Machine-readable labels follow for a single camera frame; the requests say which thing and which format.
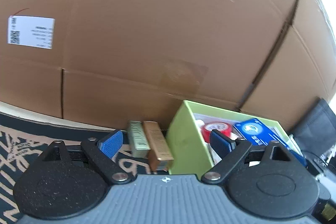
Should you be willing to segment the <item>red tape roll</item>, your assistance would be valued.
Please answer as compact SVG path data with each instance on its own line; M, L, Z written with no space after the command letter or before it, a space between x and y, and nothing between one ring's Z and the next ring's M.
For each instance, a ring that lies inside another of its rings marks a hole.
M212 130L218 130L222 135L230 137L232 125L226 122L210 122L204 124L201 128L201 134L206 143L210 142L210 133Z

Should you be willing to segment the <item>blue box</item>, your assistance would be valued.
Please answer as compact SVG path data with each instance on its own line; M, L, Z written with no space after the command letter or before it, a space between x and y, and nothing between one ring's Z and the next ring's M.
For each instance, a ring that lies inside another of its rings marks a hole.
M307 167L306 158L298 145L294 144L286 134L281 134L276 127L269 128L257 118L234 124L233 132L236 135L244 137L253 145L268 145L273 141L278 141L286 147L304 167Z

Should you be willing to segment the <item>bronze cosmetic box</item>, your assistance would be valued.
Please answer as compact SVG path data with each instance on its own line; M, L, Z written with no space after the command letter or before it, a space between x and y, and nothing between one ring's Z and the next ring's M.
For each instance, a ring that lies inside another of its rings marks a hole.
M167 171L172 165L174 158L159 124L152 121L143 121L142 125L150 145L150 151L147 154L150 169L152 171Z

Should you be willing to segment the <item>pale green gold box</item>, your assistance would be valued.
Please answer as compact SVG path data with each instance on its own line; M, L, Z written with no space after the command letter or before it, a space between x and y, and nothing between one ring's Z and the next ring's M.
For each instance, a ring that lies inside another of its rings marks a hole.
M129 121L127 135L133 157L146 158L150 151L150 145L144 133L142 123L139 121Z

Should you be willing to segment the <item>light green open box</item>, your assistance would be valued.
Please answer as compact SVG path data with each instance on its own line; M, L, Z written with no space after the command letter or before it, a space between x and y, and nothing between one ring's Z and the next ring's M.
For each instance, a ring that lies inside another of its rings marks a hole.
M205 123L223 121L235 124L252 118L253 115L184 100L166 134L167 144L174 157L169 174L195 174L201 178L214 166L198 119Z

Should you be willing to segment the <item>dark grey fabric bag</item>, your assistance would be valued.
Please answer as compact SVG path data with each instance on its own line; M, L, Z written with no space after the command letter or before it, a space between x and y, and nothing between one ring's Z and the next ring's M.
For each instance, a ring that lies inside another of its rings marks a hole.
M335 114L324 99L317 101L289 130L302 152L321 156L335 145Z

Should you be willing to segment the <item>black letter-pattern mat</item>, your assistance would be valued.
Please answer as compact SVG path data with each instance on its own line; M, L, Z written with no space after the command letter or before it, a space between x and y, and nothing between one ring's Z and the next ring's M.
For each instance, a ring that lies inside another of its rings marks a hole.
M51 125L37 121L26 121L1 114L1 223L16 223L22 214L14 201L14 185L37 157L55 140L66 145L79 145L81 141L94 137L101 139L113 130L93 129L75 126ZM122 131L123 143L113 161L123 170L137 174L153 174L148 160L135 158L125 131ZM124 218L116 221L112 208L106 208L104 216L110 219L96 223L127 223Z

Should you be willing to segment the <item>large brown cardboard box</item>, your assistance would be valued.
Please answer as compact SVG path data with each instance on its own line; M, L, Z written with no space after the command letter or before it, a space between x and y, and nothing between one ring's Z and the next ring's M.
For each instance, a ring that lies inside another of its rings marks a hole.
M8 18L55 20L52 49L7 43ZM335 94L320 0L1 0L1 101L105 127L167 127L184 100L290 128Z

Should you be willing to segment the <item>white shipping label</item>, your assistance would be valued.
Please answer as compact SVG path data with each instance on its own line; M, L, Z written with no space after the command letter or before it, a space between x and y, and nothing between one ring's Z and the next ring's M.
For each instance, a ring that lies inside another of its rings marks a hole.
M53 18L12 15L8 18L7 43L51 50L54 26Z

